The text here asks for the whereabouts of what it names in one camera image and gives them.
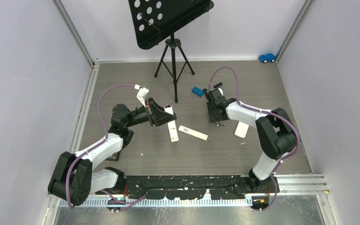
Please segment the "white remote control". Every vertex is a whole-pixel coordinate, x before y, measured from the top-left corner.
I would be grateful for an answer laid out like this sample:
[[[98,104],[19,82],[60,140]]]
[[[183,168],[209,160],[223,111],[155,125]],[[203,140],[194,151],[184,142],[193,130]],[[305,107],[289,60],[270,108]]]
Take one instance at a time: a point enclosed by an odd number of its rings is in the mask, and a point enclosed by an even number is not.
[[[171,105],[166,105],[165,106],[165,111],[167,113],[170,113],[172,115],[174,115],[174,112],[173,112],[173,108]],[[176,128],[176,124],[175,124],[175,121],[170,121],[167,123],[168,124],[168,130],[169,130],[169,134],[170,134],[170,139],[171,139],[171,142],[177,142],[179,141],[179,137],[178,137],[178,133],[177,133],[177,128]]]

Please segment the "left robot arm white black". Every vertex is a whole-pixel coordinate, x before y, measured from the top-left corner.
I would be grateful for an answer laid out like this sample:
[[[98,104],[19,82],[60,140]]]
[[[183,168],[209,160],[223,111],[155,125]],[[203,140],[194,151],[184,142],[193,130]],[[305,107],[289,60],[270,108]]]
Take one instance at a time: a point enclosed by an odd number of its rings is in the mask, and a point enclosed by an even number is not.
[[[130,144],[134,135],[130,127],[145,122],[159,127],[176,119],[176,113],[167,112],[151,97],[133,111],[124,104],[117,104],[112,109],[111,126],[102,139],[78,152],[65,151],[59,156],[48,193],[66,200],[70,206],[83,204],[89,194],[96,192],[110,190],[120,194],[126,185],[124,172],[113,167],[98,172],[94,169]]]

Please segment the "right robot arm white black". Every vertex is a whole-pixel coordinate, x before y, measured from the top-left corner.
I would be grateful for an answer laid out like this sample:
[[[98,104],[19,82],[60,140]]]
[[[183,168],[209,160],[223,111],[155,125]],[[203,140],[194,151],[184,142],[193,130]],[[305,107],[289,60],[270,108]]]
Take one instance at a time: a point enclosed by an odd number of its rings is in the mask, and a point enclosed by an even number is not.
[[[249,171],[247,183],[254,192],[262,192],[282,160],[300,148],[300,135],[282,108],[260,109],[235,98],[225,98],[220,88],[204,89],[212,123],[236,120],[257,130],[262,155]]]

